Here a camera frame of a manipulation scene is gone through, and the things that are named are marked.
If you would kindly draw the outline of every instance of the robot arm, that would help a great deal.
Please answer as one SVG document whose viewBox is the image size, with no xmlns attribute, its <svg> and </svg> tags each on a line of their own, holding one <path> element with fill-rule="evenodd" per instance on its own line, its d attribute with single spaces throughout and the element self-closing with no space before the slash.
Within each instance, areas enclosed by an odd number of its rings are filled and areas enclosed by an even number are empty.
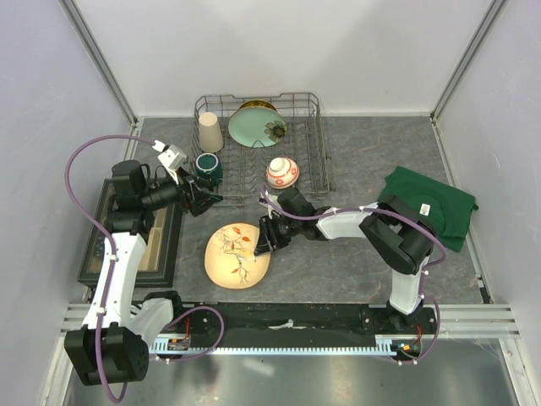
<svg viewBox="0 0 541 406">
<path fill-rule="evenodd" d="M 315 209 L 296 189 L 288 189 L 271 199 L 283 211 L 300 217 L 318 217 L 335 211 L 330 207 Z M 419 214 L 395 196 L 365 208 L 393 211 L 434 234 L 434 230 Z M 269 214 L 260 219 L 260 237 L 255 254 L 284 248 L 298 234 L 307 239 L 322 241 L 342 237 L 368 239 L 392 269 L 392 291 L 388 304 L 391 312 L 408 323 L 421 310 L 421 270 L 428 262 L 433 243 L 415 228 L 393 217 L 369 211 L 339 212 L 317 220 L 304 221 L 283 216 L 269 207 Z"/>
<path fill-rule="evenodd" d="M 149 346 L 182 308 L 177 292 L 150 294 L 142 310 L 135 317 L 130 315 L 137 269 L 154 224 L 154 212 L 179 204 L 197 217 L 222 200 L 221 196 L 204 191 L 210 187 L 206 180 L 180 167 L 186 159 L 182 150 L 174 145 L 157 144 L 161 151 L 159 159 L 169 175 L 160 184 L 147 184 L 137 161 L 120 162 L 112 168 L 115 204 L 107 215 L 106 228 L 114 238 L 117 251 L 112 252 L 106 239 L 103 266 L 89 312 L 81 329 L 68 332 L 64 341 L 66 352 L 85 385 L 101 384 L 94 346 L 98 315 L 103 315 L 101 358 L 107 381 L 130 382 L 145 377 Z M 107 286 L 111 260 L 116 262 Z M 104 294 L 107 301 L 101 307 Z"/>
</svg>

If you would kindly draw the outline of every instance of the green plate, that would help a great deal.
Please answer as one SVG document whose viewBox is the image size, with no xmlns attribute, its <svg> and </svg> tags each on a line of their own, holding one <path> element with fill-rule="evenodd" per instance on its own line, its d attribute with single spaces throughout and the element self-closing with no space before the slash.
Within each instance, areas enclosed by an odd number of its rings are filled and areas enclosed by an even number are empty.
<svg viewBox="0 0 541 406">
<path fill-rule="evenodd" d="M 251 148 L 272 146 L 286 134 L 280 113 L 267 107 L 245 107 L 229 119 L 229 134 L 240 145 Z"/>
</svg>

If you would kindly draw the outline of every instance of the dark green mug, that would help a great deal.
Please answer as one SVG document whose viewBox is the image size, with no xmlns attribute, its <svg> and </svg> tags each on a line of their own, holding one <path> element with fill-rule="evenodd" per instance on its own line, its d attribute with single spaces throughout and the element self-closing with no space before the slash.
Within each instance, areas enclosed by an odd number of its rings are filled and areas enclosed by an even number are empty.
<svg viewBox="0 0 541 406">
<path fill-rule="evenodd" d="M 206 179 L 214 186 L 223 181 L 223 169 L 218 156 L 210 153 L 201 154 L 195 160 L 195 172 L 200 178 Z"/>
</svg>

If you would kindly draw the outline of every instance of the wire dish rack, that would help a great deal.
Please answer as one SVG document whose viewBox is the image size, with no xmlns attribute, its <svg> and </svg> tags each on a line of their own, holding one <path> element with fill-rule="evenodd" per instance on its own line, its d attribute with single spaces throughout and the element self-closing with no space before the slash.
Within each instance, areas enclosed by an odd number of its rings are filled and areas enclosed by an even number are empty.
<svg viewBox="0 0 541 406">
<path fill-rule="evenodd" d="M 250 100 L 264 100 L 274 106 L 287 125 L 286 135 L 273 146 L 249 148 L 240 145 L 227 129 L 229 118 Z M 199 147 L 199 115 L 213 112 L 218 116 L 224 146 L 217 153 L 224 179 L 217 193 L 224 197 L 219 206 L 244 206 L 257 201 L 261 185 L 266 183 L 266 169 L 279 156 L 292 158 L 299 166 L 294 187 L 311 200 L 319 200 L 332 189 L 331 156 L 321 129 L 320 101 L 313 93 L 281 93 L 279 96 L 236 97 L 202 96 L 194 109 L 191 165 L 203 151 Z"/>
</svg>

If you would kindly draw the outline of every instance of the white wall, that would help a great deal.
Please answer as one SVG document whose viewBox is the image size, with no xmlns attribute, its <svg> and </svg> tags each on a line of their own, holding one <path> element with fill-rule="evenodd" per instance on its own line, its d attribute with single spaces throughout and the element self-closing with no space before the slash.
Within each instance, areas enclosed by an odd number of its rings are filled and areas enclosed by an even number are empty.
<svg viewBox="0 0 541 406">
<path fill-rule="evenodd" d="M 2 2 L 0 55 L 0 403 L 34 406 L 68 300 L 80 295 L 90 231 L 64 190 L 64 165 L 85 140 L 128 123 L 56 1 Z M 122 155 L 115 142 L 75 163 L 92 211 Z"/>
<path fill-rule="evenodd" d="M 139 115 L 312 91 L 327 113 L 429 112 L 490 0 L 77 0 Z"/>
<path fill-rule="evenodd" d="M 474 238 L 491 293 L 511 304 L 541 377 L 541 3 L 507 2 L 440 126 L 478 198 Z"/>
</svg>

